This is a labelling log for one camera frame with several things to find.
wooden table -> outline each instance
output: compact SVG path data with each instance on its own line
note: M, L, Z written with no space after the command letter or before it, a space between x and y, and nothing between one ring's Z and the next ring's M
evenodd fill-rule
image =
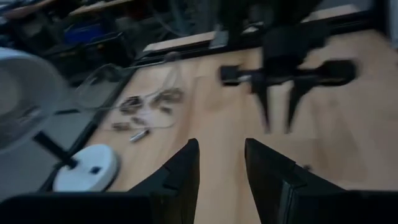
M6 19L22 19L32 13L35 13L35 12L41 10L42 8L48 6L49 4L51 4L55 1L58 1L58 0L43 0L36 4L18 7L13 10L10 10L8 12L5 12L2 16L5 17Z
M200 144L200 187L195 223L260 223L244 163L244 140L255 138L345 189L398 190L398 55L374 30L334 36L303 67L354 58L360 77L336 88L316 88L301 102L290 135L284 134L291 83L271 88L272 134L265 134L248 86L222 87L221 65L261 66L261 50L184 60L186 103L177 123L131 144L132 133L100 127L88 144L107 144L121 157L111 191L126 191L157 170L190 138ZM120 100L157 88L167 66L140 69Z
M78 9L74 10L73 12L69 13L69 15L75 16L75 15L84 14L87 12L98 12L98 11L102 11L102 10L106 9L107 7L117 6L119 4L124 4L124 3L132 2L132 1L134 1L134 0L114 0L114 1L110 1L110 2L100 1L100 2L97 2L97 3L89 5L89 6L82 6Z

blue container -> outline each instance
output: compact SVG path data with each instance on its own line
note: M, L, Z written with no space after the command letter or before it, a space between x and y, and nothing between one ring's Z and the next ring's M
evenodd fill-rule
M93 38L104 35L101 24L75 24L65 31L66 44L90 43Z

fan stand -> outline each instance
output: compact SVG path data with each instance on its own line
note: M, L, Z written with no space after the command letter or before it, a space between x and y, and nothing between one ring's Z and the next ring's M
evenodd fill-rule
M89 146L71 157L42 131L34 137L34 141L65 164L53 182L53 191L103 191L118 174L118 158L109 146Z

fan base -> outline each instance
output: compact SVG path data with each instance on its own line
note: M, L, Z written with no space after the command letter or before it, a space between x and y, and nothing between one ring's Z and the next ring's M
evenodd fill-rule
M104 144L82 149L73 156L75 168L62 167L53 183L56 192L99 192L105 190L118 174L116 153Z

cable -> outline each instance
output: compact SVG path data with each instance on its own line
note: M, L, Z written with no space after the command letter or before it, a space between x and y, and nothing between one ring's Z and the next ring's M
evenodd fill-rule
M180 32L173 30L166 22L163 21L162 17L161 17L161 16L159 15L159 13L154 9L154 5L153 5L153 3L152 3L152 0L149 0L149 1L146 1L146 2L147 2L147 5L148 5L148 8L150 9L150 11L152 12L152 14L154 15L154 18L156 19L156 21L157 21L159 24L161 24L162 27L163 27L165 30L167 30L167 31L169 31L169 32L171 32L171 33L173 33L173 34L179 36L179 37L185 37L185 36L186 36L185 34L181 34Z

